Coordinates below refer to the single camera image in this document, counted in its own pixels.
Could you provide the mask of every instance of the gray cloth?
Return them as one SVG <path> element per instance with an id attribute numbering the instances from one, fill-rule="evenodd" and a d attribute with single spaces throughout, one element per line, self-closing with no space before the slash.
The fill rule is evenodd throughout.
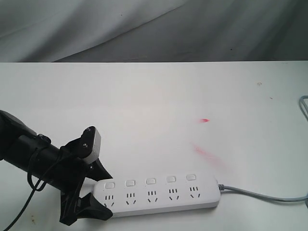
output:
<path id="1" fill-rule="evenodd" d="M 1 0 L 1 62 L 308 60 L 307 0 Z"/>

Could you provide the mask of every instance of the power cord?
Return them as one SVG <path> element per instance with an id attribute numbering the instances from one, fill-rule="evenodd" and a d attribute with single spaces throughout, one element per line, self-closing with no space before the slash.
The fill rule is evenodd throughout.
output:
<path id="1" fill-rule="evenodd" d="M 9 226 L 4 230 L 4 231 L 8 231 L 17 221 L 18 219 L 21 217 L 21 215 L 24 213 L 25 209 L 27 208 L 27 206 L 29 205 L 35 191 L 40 191 L 41 189 L 44 188 L 45 184 L 46 183 L 43 183 L 43 185 L 40 187 L 40 189 L 38 190 L 38 187 L 39 187 L 39 184 L 41 183 L 42 179 L 54 168 L 56 167 L 59 163 L 63 162 L 63 161 L 66 161 L 68 159 L 71 159 L 71 158 L 74 158 L 75 155 L 69 155 L 67 157 L 64 157 L 60 160 L 58 160 L 57 162 L 55 162 L 53 165 L 51 165 L 46 171 L 45 173 L 39 178 L 39 180 L 37 181 L 37 183 L 35 184 L 34 187 L 32 187 L 32 192 L 30 193 L 25 205 L 23 206 L 23 208 L 20 210 L 19 214 L 16 216 L 16 218 L 11 222 L 11 224 L 9 224 Z"/>
<path id="2" fill-rule="evenodd" d="M 301 112 L 303 113 L 304 117 L 308 121 L 308 106 L 304 101 L 305 99 L 308 99 L 308 95 L 303 95 L 302 97 L 300 97 L 299 100 L 298 100 L 298 105 L 299 105 L 299 108 L 300 108 Z M 279 198 L 279 197 L 266 196 L 266 195 L 258 194 L 258 193 L 255 193 L 255 192 L 250 192 L 250 191 L 247 191 L 247 190 L 231 187 L 231 186 L 225 186 L 223 184 L 219 184 L 218 188 L 219 188 L 220 191 L 230 190 L 230 191 L 233 191 L 233 192 L 236 192 L 236 193 L 239 193 L 239 194 L 252 196 L 254 198 L 265 200 L 265 201 L 276 201 L 276 202 L 305 201 L 305 204 L 308 208 L 308 194 L 307 194 L 307 196 L 297 197 L 297 198 Z"/>

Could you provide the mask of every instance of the white table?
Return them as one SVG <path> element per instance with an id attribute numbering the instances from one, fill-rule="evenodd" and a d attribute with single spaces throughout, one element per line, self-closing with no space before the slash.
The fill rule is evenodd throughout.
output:
<path id="1" fill-rule="evenodd" d="M 100 159 L 114 178 L 208 168 L 219 183 L 254 192 L 308 192 L 308 123 L 297 104 L 308 94 L 308 62 L 0 64 L 0 75 L 0 108 L 54 145 L 95 125 Z M 4 161 L 0 184 L 1 230 L 30 187 L 26 173 Z M 70 227 L 59 213 L 59 191 L 47 186 L 12 230 L 308 230 L 303 203 L 237 194 L 223 194 L 212 210 L 81 219 Z"/>

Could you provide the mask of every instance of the electrical outlet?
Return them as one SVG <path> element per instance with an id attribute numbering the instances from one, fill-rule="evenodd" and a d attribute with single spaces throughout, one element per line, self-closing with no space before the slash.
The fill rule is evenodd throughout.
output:
<path id="1" fill-rule="evenodd" d="M 115 218 L 216 207 L 220 200 L 217 181 L 206 172 L 101 180 L 93 194 Z"/>

